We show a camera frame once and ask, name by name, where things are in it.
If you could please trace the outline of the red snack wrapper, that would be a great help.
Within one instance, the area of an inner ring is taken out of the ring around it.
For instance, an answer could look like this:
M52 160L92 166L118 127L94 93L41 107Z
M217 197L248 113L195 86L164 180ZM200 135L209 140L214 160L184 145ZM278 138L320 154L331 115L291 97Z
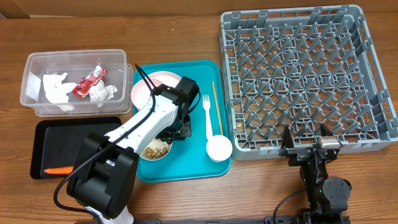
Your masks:
M84 99L92 86L97 85L109 72L101 65L97 65L79 84L72 90L72 93Z

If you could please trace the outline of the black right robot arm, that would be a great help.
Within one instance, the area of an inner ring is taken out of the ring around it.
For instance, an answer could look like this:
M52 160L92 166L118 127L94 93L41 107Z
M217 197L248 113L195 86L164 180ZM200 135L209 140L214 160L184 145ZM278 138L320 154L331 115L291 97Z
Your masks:
M281 205L302 192L307 193L308 208L298 210L294 216L282 217L283 222L351 223L349 216L344 216L343 212L348 209L352 185L346 179L330 177L326 170L326 165L337 159L342 143L324 124L320 125L320 134L315 144L295 147L289 126L285 126L279 155L289 159L289 166L300 167L300 177L304 182L304 188L287 196L276 206L272 214L273 223L279 223L277 211Z

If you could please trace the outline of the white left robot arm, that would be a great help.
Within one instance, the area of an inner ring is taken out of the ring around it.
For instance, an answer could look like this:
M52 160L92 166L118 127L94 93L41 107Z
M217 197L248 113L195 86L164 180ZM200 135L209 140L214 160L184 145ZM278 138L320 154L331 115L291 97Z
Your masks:
M196 81L152 87L151 99L129 121L104 136L91 133L68 176L67 194L96 223L133 223L127 209L140 155L151 141L167 144L191 135L189 114L199 102Z

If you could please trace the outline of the white cup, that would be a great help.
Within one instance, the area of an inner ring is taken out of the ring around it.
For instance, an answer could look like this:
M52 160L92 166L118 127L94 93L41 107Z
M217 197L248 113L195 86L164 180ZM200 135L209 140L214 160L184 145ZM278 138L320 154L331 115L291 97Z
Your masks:
M222 135L211 136L206 144L206 153L213 162L223 162L231 157L231 141Z

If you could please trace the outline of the orange carrot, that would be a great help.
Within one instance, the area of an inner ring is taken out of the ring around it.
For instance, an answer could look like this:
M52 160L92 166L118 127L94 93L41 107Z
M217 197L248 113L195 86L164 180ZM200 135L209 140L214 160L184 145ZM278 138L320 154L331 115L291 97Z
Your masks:
M72 171L73 171L73 166L48 168L44 170L46 174L51 174L51 175L68 175Z

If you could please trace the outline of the white bowl with peanuts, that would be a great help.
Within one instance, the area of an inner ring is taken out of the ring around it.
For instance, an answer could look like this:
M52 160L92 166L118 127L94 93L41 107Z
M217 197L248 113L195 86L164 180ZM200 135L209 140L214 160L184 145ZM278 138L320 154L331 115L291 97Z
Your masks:
M155 161L165 157L172 148L172 143L168 144L160 139L152 140L149 145L140 154L140 157L148 160Z

